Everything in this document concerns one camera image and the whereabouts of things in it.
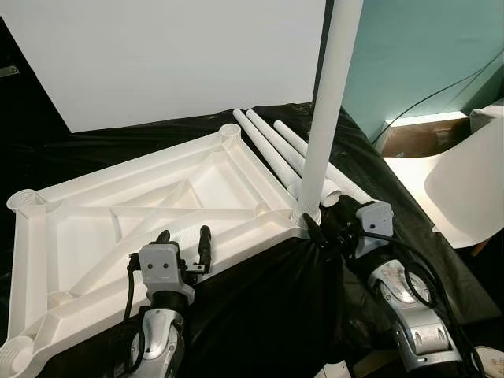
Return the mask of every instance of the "white panel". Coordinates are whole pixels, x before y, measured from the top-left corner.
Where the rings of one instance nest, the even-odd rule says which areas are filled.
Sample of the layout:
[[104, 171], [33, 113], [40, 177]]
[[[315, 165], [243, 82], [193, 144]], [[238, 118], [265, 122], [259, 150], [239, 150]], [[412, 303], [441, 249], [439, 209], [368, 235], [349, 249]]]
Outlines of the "white panel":
[[0, 0], [73, 132], [309, 101], [324, 1]]
[[502, 118], [442, 154], [385, 161], [453, 248], [481, 243], [504, 227]]

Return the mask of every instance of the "electrical wire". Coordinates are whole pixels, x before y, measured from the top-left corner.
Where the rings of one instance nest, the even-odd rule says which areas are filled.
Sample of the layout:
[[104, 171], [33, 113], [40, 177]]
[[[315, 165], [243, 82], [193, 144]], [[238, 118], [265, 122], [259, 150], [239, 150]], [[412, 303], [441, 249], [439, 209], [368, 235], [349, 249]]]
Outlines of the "electrical wire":
[[124, 371], [117, 378], [134, 373], [142, 363], [143, 354], [145, 352], [145, 333], [143, 332], [142, 327], [139, 328], [137, 335], [139, 336], [139, 354], [136, 357], [135, 363], [132, 366], [128, 366], [129, 356], [127, 356], [126, 360], [124, 361]]
[[422, 281], [424, 281], [429, 292], [433, 293], [434, 290], [432, 290], [432, 289], [434, 288], [434, 285], [432, 284], [432, 279], [431, 279], [431, 277], [428, 277], [428, 274], [426, 274], [426, 272], [424, 272], [422, 269], [423, 269], [423, 267], [418, 262], [411, 261], [409, 264], [406, 264], [406, 266], [404, 267], [404, 277], [406, 278], [406, 283], [408, 284], [409, 289], [413, 292], [414, 296], [417, 297], [418, 301], [420, 303], [424, 304], [425, 306], [427, 306], [431, 309], [434, 309], [438, 305], [438, 302], [437, 302], [435, 296], [431, 295], [430, 301], [424, 299], [424, 297], [422, 297], [420, 295], [420, 293], [418, 293], [418, 291], [415, 288], [415, 285], [413, 284], [413, 281], [411, 279], [411, 274], [416, 274], [417, 276], [420, 277], [420, 279]]
[[406, 113], [408, 113], [411, 109], [413, 109], [414, 107], [416, 107], [417, 105], [420, 105], [422, 102], [425, 102], [427, 100], [429, 100], [430, 98], [438, 95], [439, 93], [441, 92], [444, 92], [446, 91], [447, 89], [450, 89], [454, 86], [456, 86], [457, 84], [460, 84], [462, 83], [463, 81], [466, 81], [467, 79], [470, 79], [471, 77], [475, 76], [474, 79], [479, 75], [481, 74], [489, 65], [491, 65], [495, 59], [497, 59], [499, 57], [499, 55], [501, 55], [502, 53], [504, 52], [504, 50], [500, 50], [500, 52], [495, 55], [486, 65], [484, 65], [483, 67], [481, 67], [480, 69], [476, 70], [475, 72], [471, 73], [470, 75], [467, 75], [466, 77], [464, 77], [463, 79], [460, 79], [458, 81], [456, 81], [455, 83], [452, 83], [442, 89], [439, 89], [438, 91], [430, 94], [429, 96], [425, 97], [425, 98], [422, 98], [420, 101], [418, 102], [415, 102], [414, 104], [412, 104], [408, 109], [406, 109], [405, 111], [403, 111], [401, 114], [399, 114], [396, 118], [394, 118], [394, 120], [388, 124], [381, 132], [380, 134], [378, 134], [378, 136], [372, 141], [372, 144], [374, 145], [378, 139], [385, 133], [386, 130], [388, 130], [393, 123], [396, 122], [396, 120], [398, 120], [399, 118], [401, 118], [402, 116], [404, 116]]
[[[444, 304], [444, 307], [447, 311], [447, 317], [450, 320], [450, 323], [451, 323], [452, 328], [454, 330], [453, 339], [455, 341], [455, 345], [457, 345], [459, 348], [461, 348], [462, 343], [464, 343], [469, 349], [469, 356], [463, 357], [465, 367], [467, 369], [474, 370], [474, 365], [472, 364], [471, 358], [470, 358], [470, 357], [472, 357], [474, 362], [476, 363], [476, 368], [478, 370], [479, 376], [484, 378], [485, 372], [484, 372], [483, 363], [481, 362], [481, 358], [480, 358], [479, 354], [477, 353], [477, 351], [474, 349], [474, 346], [470, 343], [469, 339], [465, 335], [464, 330], [462, 329], [462, 327], [458, 323], [457, 318], [455, 317], [454, 312], [450, 306], [450, 301], [448, 299], [447, 291], [445, 290], [445, 288], [443, 286], [443, 282], [442, 282], [441, 278], [439, 277], [439, 274], [437, 273], [437, 271], [434, 269], [434, 266], [432, 265], [432, 263], [419, 250], [417, 250], [416, 248], [412, 247], [411, 245], [409, 245], [407, 243], [404, 243], [401, 239], [396, 239], [396, 238], [381, 235], [381, 234], [375, 234], [372, 232], [362, 232], [362, 235], [367, 236], [369, 238], [386, 240], [390, 243], [402, 246], [403, 248], [409, 250], [416, 258], [420, 259], [422, 263], [424, 263], [424, 265], [427, 268], [422, 267], [418, 263], [417, 263], [417, 268], [423, 269], [424, 274], [429, 276], [430, 277], [429, 279], [432, 279], [432, 283], [435, 286], [435, 293], [437, 295], [439, 295], [439, 297], [441, 298], [441, 300]], [[417, 291], [414, 290], [413, 284], [411, 282], [408, 283], [408, 286], [409, 286], [409, 289], [415, 295], [415, 297], [419, 300], [419, 302], [424, 301], [424, 299], [421, 297], [421, 295], [419, 295], [417, 293]]]
[[126, 300], [126, 309], [124, 309], [123, 321], [127, 321], [132, 313], [134, 294], [135, 294], [135, 277], [133, 277], [133, 270], [128, 269], [128, 299]]

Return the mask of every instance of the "black fabric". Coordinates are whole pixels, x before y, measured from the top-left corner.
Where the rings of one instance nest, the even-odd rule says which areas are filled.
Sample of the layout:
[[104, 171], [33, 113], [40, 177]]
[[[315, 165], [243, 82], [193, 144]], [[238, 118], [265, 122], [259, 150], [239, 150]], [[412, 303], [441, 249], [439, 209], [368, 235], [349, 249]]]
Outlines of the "black fabric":
[[[254, 109], [269, 123], [281, 119], [307, 139], [313, 103]], [[18, 143], [9, 159], [24, 187], [41, 189], [207, 135], [230, 122], [235, 122], [232, 112], [225, 111], [82, 132], [46, 141], [36, 150]], [[260, 156], [245, 133], [243, 139]], [[422, 251], [438, 269], [462, 323], [500, 314], [447, 241], [432, 232], [430, 220], [343, 111], [331, 162], [371, 196], [392, 204], [396, 234]], [[10, 193], [21, 188], [17, 179], [6, 183]], [[12, 260], [13, 217], [7, 217], [12, 223], [7, 227], [3, 261]], [[310, 241], [289, 239], [199, 284], [196, 301], [187, 313], [182, 376], [311, 378], [326, 361], [351, 360], [372, 348], [393, 347], [384, 336], [390, 327], [384, 312], [347, 269], [339, 270], [337, 253], [322, 263], [320, 251]], [[2, 272], [6, 282], [9, 266], [2, 266]], [[338, 285], [340, 275], [344, 289]], [[97, 345], [110, 343], [110, 335], [110, 331], [104, 332], [52, 358], [41, 376], [100, 376], [104, 372], [98, 365], [105, 369], [107, 364]], [[86, 365], [84, 361], [100, 362], [93, 369], [79, 369]]]

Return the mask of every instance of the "white plastic tray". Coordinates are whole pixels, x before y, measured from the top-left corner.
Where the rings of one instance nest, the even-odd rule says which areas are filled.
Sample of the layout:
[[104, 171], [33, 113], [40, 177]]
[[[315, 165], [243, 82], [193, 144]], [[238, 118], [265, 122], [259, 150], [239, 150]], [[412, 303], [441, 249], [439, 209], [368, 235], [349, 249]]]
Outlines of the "white plastic tray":
[[[295, 200], [240, 138], [240, 127], [80, 178], [14, 194], [16, 238], [0, 377], [33, 377], [55, 354], [119, 323], [128, 255], [168, 229], [190, 264], [212, 232], [205, 279], [290, 237]], [[132, 314], [146, 302], [135, 273]]]

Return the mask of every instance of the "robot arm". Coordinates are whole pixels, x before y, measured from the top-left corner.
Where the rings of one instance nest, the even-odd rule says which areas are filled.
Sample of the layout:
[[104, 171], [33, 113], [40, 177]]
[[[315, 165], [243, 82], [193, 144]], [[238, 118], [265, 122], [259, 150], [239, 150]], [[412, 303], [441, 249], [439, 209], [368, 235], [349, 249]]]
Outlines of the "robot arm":
[[141, 270], [150, 306], [144, 309], [142, 329], [131, 347], [131, 377], [175, 378], [183, 358], [183, 313], [195, 299], [197, 275], [207, 274], [211, 263], [211, 234], [200, 230], [199, 263], [186, 265], [176, 242], [163, 231], [155, 242], [130, 258]]
[[342, 247], [346, 265], [384, 304], [406, 370], [462, 361], [447, 327], [431, 306], [433, 285], [407, 271], [384, 240], [394, 233], [390, 204], [361, 205], [343, 195], [336, 206], [335, 216], [322, 222], [323, 233]]

